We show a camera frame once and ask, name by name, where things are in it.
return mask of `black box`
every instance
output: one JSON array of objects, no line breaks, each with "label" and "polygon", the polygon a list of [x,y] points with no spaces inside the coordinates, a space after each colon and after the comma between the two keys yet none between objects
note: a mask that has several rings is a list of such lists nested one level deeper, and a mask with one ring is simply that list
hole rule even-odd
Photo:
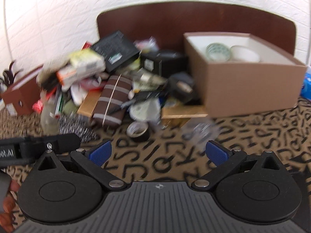
[{"label": "black box", "polygon": [[108,73],[133,63],[139,57],[139,50],[120,31],[101,38],[90,48],[105,58]]},{"label": "black box", "polygon": [[142,53],[140,65],[146,70],[169,78],[172,74],[188,70],[188,57],[171,50]]}]

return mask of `brown striped bag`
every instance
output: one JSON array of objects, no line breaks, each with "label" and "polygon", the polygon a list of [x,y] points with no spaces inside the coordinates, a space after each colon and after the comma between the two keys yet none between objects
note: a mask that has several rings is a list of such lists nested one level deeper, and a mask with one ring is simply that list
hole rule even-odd
[{"label": "brown striped bag", "polygon": [[108,115],[107,113],[128,101],[128,94],[132,89],[132,81],[121,75],[112,75],[98,99],[93,118],[103,127],[117,128],[121,125],[125,109]]}]

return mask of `brown headboard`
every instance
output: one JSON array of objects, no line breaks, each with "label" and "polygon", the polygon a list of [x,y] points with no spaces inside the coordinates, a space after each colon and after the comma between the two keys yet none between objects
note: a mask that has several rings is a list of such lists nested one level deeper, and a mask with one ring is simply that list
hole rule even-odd
[{"label": "brown headboard", "polygon": [[185,32],[251,33],[294,54],[295,24],[278,15],[245,6],[207,2],[163,2],[133,5],[101,13],[98,32],[116,30],[130,40],[155,37],[160,48],[183,51]]}]

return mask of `human hand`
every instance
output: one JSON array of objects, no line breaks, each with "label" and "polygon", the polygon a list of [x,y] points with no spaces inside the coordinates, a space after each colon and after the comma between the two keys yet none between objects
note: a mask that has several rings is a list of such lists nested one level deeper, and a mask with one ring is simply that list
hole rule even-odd
[{"label": "human hand", "polygon": [[0,226],[7,233],[11,233],[14,230],[12,225],[12,210],[15,208],[15,200],[10,191],[17,192],[19,188],[20,185],[17,183],[17,181],[12,180],[10,183],[9,191],[7,192],[7,196],[3,201],[3,209],[5,213],[0,214]]}]

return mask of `cardboard box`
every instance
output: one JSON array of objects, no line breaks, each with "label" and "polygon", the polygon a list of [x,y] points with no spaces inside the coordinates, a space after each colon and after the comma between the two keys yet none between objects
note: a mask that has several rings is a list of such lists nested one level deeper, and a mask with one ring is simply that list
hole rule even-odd
[{"label": "cardboard box", "polygon": [[[252,114],[296,104],[307,67],[286,51],[245,33],[185,33],[184,39],[191,74],[209,116]],[[205,51],[211,43],[247,46],[261,62],[208,62]]]},{"label": "cardboard box", "polygon": [[161,120],[163,125],[183,126],[193,117],[207,117],[205,106],[174,106],[162,108]]},{"label": "cardboard box", "polygon": [[188,57],[170,50],[142,53],[140,66],[161,77],[169,78],[172,74],[187,71]]},{"label": "cardboard box", "polygon": [[80,105],[77,114],[91,118],[101,94],[101,91],[89,91],[83,103]]},{"label": "cardboard box", "polygon": [[10,115],[29,115],[33,112],[33,104],[40,99],[36,78],[41,69],[42,66],[39,66],[32,70],[1,94]]}]

